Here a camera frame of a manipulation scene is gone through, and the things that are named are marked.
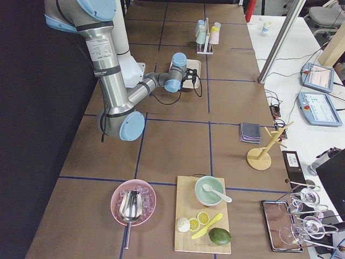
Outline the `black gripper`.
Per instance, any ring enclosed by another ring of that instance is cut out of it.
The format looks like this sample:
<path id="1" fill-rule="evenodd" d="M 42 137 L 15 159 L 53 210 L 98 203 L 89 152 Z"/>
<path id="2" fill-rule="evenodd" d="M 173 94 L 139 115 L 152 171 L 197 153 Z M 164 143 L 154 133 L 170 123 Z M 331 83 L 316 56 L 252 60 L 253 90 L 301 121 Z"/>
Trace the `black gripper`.
<path id="1" fill-rule="evenodd" d="M 195 90 L 195 85 L 197 81 L 197 70 L 196 69 L 187 69 L 185 75 L 182 77 L 181 80 L 181 89 L 184 87 L 183 84 L 185 81 L 191 80 L 192 88 Z"/>

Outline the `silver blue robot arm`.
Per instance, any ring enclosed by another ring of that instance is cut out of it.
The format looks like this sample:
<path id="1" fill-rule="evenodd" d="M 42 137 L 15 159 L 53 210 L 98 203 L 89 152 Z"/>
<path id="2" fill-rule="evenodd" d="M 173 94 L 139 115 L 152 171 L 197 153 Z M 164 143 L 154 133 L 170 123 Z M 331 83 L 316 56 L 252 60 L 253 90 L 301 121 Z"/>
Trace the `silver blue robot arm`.
<path id="1" fill-rule="evenodd" d="M 197 71 L 187 67 L 187 57 L 173 55 L 169 72 L 144 74 L 131 56 L 122 6 L 119 1 L 45 1 L 46 24 L 84 37 L 94 75 L 103 95 L 99 129 L 103 135 L 134 141 L 145 119 L 136 105 L 158 87 L 175 93 Z"/>

